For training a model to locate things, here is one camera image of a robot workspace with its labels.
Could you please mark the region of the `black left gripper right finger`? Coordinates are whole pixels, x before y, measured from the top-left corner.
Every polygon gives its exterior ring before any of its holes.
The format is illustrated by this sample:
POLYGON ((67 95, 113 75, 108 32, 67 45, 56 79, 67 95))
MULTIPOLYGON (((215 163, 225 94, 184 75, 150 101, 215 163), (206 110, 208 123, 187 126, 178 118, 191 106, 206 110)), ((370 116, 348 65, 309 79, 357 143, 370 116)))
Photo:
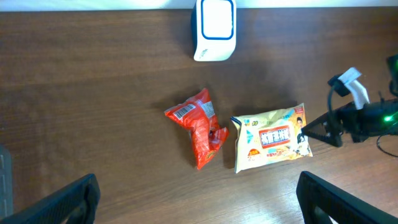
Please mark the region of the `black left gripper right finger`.
POLYGON ((397 217, 308 171, 300 173, 296 195, 305 223, 397 223, 397 217))

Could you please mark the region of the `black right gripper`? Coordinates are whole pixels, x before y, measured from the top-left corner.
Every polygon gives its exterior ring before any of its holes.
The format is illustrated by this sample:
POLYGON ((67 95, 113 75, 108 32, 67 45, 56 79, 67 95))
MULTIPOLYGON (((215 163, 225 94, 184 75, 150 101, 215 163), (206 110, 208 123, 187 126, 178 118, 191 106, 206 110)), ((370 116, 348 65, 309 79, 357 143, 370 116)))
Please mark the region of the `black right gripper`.
POLYGON ((354 103, 327 112, 302 128, 302 133, 331 146, 343 145, 343 130, 354 143, 370 137, 397 135, 397 99, 365 104, 357 110, 354 103))

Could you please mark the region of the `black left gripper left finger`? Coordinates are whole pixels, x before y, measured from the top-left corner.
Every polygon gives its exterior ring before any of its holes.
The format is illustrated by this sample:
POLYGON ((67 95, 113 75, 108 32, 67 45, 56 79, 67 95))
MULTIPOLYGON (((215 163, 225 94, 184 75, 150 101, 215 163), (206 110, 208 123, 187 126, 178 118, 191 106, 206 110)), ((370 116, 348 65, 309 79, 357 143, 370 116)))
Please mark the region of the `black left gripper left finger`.
POLYGON ((1 220, 9 224, 93 224, 100 201, 94 174, 87 174, 43 198, 31 207, 1 220))

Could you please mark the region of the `yellow wet wipes pack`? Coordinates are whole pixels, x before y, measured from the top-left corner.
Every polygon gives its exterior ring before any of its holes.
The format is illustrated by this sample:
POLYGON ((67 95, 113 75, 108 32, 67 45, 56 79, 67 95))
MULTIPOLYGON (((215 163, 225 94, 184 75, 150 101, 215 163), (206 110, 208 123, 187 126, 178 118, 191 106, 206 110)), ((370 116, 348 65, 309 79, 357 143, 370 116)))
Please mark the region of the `yellow wet wipes pack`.
POLYGON ((235 173, 276 162, 312 157, 305 127, 305 107, 297 106, 265 113, 232 116, 236 139, 235 173))

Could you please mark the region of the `red snack bag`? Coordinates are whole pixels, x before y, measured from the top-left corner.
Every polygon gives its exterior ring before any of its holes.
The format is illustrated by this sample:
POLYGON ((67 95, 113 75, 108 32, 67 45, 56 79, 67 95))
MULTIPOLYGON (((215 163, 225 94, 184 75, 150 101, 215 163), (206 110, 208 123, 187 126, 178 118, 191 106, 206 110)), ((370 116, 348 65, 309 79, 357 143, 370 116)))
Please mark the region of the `red snack bag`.
POLYGON ((208 89, 164 111, 166 117, 190 133, 197 169, 216 156, 228 138, 227 127, 218 122, 208 89))

